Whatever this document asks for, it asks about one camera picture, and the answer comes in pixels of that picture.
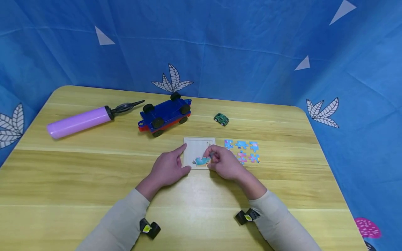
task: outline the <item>finger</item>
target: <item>finger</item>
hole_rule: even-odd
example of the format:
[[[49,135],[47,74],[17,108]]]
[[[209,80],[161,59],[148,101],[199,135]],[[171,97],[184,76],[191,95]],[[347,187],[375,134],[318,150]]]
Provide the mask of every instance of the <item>finger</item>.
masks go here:
[[[211,163],[218,163],[219,161],[220,159],[218,157],[216,157],[215,155],[212,156]]]
[[[216,170],[216,163],[210,163],[207,165],[207,168],[210,170],[215,171]]]
[[[181,176],[183,177],[183,176],[189,174],[190,171],[191,171],[191,166],[188,165],[188,166],[183,167],[183,168],[180,170]]]
[[[177,166],[181,168],[181,158],[180,158],[180,156],[177,156],[176,162],[177,162]]]
[[[177,149],[171,151],[171,153],[174,153],[174,155],[179,156],[180,154],[182,154],[182,152],[184,152],[184,150],[186,149],[187,144],[184,143],[183,145],[181,145],[180,147],[178,147]]]
[[[210,153],[215,152],[218,155],[222,154],[224,151],[226,150],[226,148],[224,147],[220,147],[217,145],[211,145],[207,148],[207,150],[205,150],[204,152],[204,157],[208,157],[210,155]]]

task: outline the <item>blue fabric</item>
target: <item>blue fabric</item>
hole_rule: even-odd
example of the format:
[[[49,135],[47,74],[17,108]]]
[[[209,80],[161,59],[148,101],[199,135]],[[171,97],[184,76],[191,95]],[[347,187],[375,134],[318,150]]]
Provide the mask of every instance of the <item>blue fabric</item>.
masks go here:
[[[350,5],[356,9],[329,25]],[[4,0],[0,113],[16,123],[22,103],[26,129],[64,85],[168,94],[158,87],[162,73],[165,86],[186,96],[298,106],[353,216],[381,231],[365,240],[378,251],[398,250],[400,13],[399,0]],[[101,45],[95,26],[114,44]],[[307,56],[310,68],[294,71]],[[193,83],[176,83],[174,69]],[[3,142],[23,133],[3,129]],[[0,163],[16,142],[3,144]]]

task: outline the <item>hand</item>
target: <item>hand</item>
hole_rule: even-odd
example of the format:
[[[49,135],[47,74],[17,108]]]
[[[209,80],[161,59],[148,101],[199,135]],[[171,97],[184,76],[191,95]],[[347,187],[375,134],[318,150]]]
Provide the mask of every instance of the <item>hand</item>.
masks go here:
[[[212,145],[207,148],[204,157],[212,152],[211,164],[208,168],[219,174],[224,179],[238,181],[248,171],[240,164],[234,154],[224,147]]]
[[[183,176],[189,174],[191,167],[181,167],[180,155],[186,149],[187,144],[183,144],[168,153],[162,153],[155,161],[150,174],[143,179],[136,187],[148,201],[151,201],[158,190],[164,186],[178,182]]]

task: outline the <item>green toy car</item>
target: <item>green toy car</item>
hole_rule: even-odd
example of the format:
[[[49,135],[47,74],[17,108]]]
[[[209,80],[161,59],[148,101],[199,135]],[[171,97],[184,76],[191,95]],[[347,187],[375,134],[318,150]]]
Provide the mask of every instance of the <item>green toy car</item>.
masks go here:
[[[225,126],[225,125],[227,125],[229,123],[228,117],[226,117],[222,113],[216,114],[215,117],[213,118],[213,120],[215,120],[216,122],[220,123],[222,126]]]

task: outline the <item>white puzzle board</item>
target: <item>white puzzle board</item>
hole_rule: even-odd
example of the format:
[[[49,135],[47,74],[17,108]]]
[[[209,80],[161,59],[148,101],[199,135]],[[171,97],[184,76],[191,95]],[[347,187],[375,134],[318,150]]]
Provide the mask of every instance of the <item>white puzzle board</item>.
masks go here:
[[[187,148],[184,150],[183,153],[183,166],[191,166],[191,169],[208,169],[205,166],[196,166],[193,164],[193,161],[198,158],[202,157],[205,150],[210,145],[215,145],[214,138],[184,138],[184,143],[187,143]]]

